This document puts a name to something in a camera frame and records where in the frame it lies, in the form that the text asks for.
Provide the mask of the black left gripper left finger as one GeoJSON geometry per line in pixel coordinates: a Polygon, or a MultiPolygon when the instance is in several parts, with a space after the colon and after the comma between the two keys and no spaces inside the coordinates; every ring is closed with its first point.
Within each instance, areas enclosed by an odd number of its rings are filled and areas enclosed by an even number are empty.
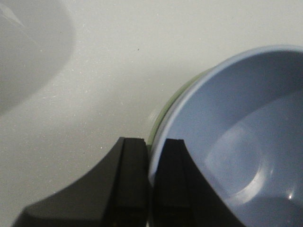
{"type": "Polygon", "coordinates": [[[106,156],[61,191],[25,207],[16,227],[144,227],[148,157],[143,139],[119,138],[106,156]]]}

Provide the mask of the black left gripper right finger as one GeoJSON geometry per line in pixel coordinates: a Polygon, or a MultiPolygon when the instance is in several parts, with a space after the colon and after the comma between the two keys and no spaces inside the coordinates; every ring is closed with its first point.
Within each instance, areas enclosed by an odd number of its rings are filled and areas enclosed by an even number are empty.
{"type": "Polygon", "coordinates": [[[167,139],[152,195],[153,227],[241,227],[200,173],[183,140],[167,139]]]}

